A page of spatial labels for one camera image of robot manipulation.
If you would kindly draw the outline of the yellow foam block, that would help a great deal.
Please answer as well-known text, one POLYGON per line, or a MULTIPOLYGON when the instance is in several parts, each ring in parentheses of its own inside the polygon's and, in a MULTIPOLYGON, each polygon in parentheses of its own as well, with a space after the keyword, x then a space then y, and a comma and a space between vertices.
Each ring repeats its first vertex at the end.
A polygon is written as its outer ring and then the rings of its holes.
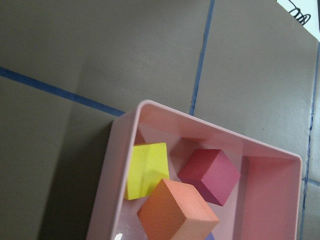
POLYGON ((133 146, 127 182, 126 200, 149 196, 162 179, 169 179, 167 144, 144 143, 133 146))

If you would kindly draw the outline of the red foam block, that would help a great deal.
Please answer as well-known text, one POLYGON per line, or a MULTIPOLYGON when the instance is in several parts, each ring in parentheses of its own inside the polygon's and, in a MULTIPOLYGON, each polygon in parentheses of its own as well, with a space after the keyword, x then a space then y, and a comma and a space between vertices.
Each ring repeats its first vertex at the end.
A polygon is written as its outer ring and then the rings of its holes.
POLYGON ((224 206, 241 174, 221 149, 196 149, 177 176, 206 202, 224 206))

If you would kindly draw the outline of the orange foam block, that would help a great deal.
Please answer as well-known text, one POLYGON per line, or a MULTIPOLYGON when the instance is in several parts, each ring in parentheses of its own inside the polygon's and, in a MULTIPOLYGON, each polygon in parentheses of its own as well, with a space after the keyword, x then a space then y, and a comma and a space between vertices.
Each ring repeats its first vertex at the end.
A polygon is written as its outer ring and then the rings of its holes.
POLYGON ((149 240, 204 240, 220 222, 196 188, 162 179, 137 212, 149 240))

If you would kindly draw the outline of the purple foam block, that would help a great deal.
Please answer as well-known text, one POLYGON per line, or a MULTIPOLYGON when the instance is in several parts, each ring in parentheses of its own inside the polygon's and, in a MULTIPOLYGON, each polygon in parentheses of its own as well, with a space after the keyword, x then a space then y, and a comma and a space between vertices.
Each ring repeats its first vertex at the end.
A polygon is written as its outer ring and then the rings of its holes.
POLYGON ((204 240, 215 240, 215 238, 214 238, 214 236, 213 236, 213 233, 210 232, 210 233, 205 237, 204 240))

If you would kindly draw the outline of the pink plastic bin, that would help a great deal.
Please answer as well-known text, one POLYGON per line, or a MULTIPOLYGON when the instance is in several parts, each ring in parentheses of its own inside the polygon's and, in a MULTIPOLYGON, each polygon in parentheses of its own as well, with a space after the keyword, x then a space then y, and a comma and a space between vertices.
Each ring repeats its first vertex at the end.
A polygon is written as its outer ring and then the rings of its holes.
POLYGON ((168 106, 143 100, 113 121, 101 169, 89 240, 144 240, 137 211, 144 199, 125 200, 133 146, 166 143, 170 178, 195 149, 221 149, 241 177, 224 206, 211 208, 220 222, 217 240, 294 240, 302 160, 297 154, 246 137, 168 106))

